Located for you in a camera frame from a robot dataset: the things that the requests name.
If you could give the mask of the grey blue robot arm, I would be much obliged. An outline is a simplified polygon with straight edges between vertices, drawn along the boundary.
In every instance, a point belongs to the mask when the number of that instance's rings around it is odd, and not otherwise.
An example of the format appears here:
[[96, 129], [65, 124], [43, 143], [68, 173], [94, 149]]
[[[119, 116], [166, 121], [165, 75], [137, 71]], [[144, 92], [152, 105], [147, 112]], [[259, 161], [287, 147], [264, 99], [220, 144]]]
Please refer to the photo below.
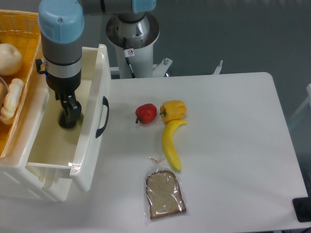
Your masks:
[[82, 33], [86, 15], [111, 15], [106, 35], [116, 47], [122, 78], [153, 75], [153, 44], [159, 26], [154, 0], [43, 0], [38, 9], [43, 58], [36, 69], [63, 107], [63, 118], [77, 121], [82, 107], [75, 90], [81, 82]]

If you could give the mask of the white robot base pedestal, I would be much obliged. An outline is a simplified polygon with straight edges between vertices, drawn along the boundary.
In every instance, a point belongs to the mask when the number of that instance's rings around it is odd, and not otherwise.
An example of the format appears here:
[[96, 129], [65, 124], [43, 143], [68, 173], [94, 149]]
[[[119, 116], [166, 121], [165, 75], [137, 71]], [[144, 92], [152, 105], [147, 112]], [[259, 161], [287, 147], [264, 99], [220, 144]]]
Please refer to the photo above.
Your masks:
[[159, 31], [157, 19], [149, 12], [117, 14], [109, 19], [106, 35], [115, 48], [121, 79], [153, 76]]

